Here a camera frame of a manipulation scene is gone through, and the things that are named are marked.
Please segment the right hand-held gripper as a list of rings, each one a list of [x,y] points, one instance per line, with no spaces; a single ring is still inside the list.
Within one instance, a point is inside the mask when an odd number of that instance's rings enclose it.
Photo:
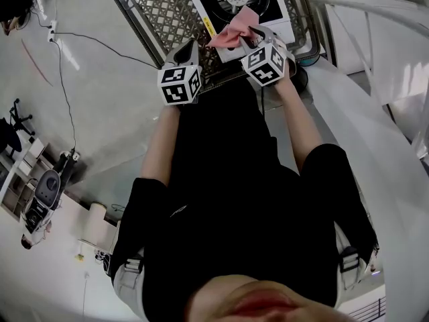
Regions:
[[[254,40],[240,37],[245,57],[241,59],[244,71],[261,87],[274,85],[281,78],[296,74],[294,55],[286,45],[265,26],[250,26]]]

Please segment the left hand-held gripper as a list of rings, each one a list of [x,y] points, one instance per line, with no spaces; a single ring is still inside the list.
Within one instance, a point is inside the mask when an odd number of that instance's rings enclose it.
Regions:
[[[195,39],[182,42],[166,56],[164,68],[158,71],[158,89],[164,105],[192,103],[199,92],[199,47]]]

